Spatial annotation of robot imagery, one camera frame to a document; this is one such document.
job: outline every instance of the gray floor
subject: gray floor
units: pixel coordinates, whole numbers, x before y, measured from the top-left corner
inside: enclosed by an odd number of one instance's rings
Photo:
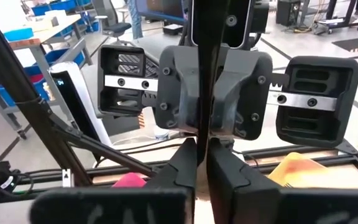
[[[161,23],[143,24],[144,35],[153,35],[161,33],[159,29]],[[356,29],[339,29],[335,30],[333,34],[322,36],[315,36],[312,34],[289,34],[283,32],[284,27],[275,24],[275,14],[269,15],[268,21],[269,34],[263,35],[262,41],[257,44],[260,51],[268,52],[273,58],[273,67],[282,68],[287,66],[289,62],[288,57],[295,57],[297,55],[318,55],[318,56],[332,56],[332,57],[356,57],[358,53],[350,53],[339,47],[333,45],[331,42],[337,40],[346,40],[358,38],[358,31]],[[132,34],[129,30],[121,40],[131,40]],[[89,51],[92,53],[102,42],[104,38],[99,34],[91,34],[87,36],[86,43]],[[114,39],[109,39],[106,43],[113,42]],[[98,61],[98,54],[92,56],[93,62]],[[56,114],[62,115],[58,107],[53,108]],[[274,128],[275,114],[277,108],[268,106],[265,115],[265,128]],[[23,126],[27,125],[27,121],[20,113],[17,113],[20,123]],[[0,115],[0,155],[1,153],[15,140],[17,134],[9,127],[9,125],[2,119]],[[57,163],[48,153],[45,146],[30,129],[27,133],[28,140],[20,140],[12,151],[6,156],[12,167],[20,169],[22,172],[58,168]],[[348,125],[346,139],[353,145],[358,145],[358,106],[354,106]],[[91,167],[94,159],[92,155],[80,149],[76,151],[77,156],[85,167]],[[28,223],[27,211],[31,202],[16,202],[0,204],[0,223]]]

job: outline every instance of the wheel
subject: wheel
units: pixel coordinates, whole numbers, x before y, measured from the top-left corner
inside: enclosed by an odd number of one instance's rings
[[[23,130],[19,130],[17,133],[19,134],[20,138],[22,138],[23,140],[27,139],[27,136],[25,135],[25,132]]]

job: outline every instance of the silver metal plate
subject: silver metal plate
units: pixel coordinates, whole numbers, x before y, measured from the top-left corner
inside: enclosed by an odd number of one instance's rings
[[[308,104],[310,100],[315,102],[314,106],[310,106]],[[294,108],[306,108],[311,110],[335,111],[336,98],[296,93],[284,93],[270,90],[268,92],[267,104],[289,106]]]
[[[125,88],[130,90],[157,91],[158,80],[153,78],[122,77],[118,75],[105,75],[104,86]]]
[[[147,90],[154,92],[158,90],[158,80],[153,78],[106,75],[104,77],[104,85],[130,90]],[[267,104],[311,110],[335,111],[336,98],[270,90],[267,97]]]

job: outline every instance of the computer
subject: computer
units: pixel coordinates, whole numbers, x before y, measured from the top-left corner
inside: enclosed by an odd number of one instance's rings
[[[141,16],[178,25],[185,22],[181,0],[136,0],[135,3]]]

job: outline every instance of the white cable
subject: white cable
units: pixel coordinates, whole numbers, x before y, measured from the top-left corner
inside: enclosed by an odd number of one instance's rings
[[[117,143],[119,143],[119,142],[128,141],[128,140],[137,139],[137,138],[155,139],[154,137],[146,136],[146,135],[144,135],[144,136],[135,136],[135,137],[125,138],[125,139],[120,139],[120,140],[118,140],[118,141],[113,142],[112,145],[115,145],[115,144],[117,144]]]

